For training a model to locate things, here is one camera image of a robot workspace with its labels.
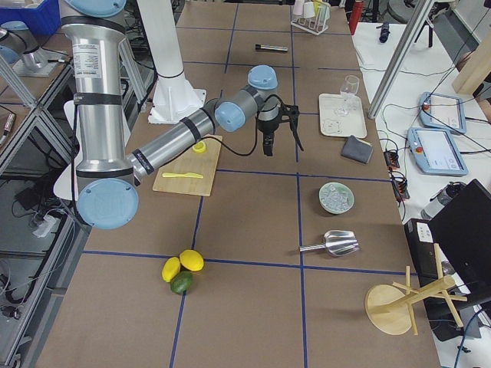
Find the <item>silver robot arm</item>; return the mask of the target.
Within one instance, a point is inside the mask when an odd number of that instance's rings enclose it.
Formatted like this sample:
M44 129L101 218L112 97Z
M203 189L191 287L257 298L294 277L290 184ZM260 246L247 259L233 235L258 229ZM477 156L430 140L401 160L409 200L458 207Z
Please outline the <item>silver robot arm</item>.
M61 27L71 40L76 92L74 128L81 134L76 167L77 210L95 228L126 225L136 214L136 185L144 176L198 143L215 127L232 132L247 119L279 115L278 81L268 65L251 69L234 97L205 101L186 79L168 1L138 4L158 74L153 114L174 126L146 146L126 153L120 92L120 45L126 37L122 1L62 1Z

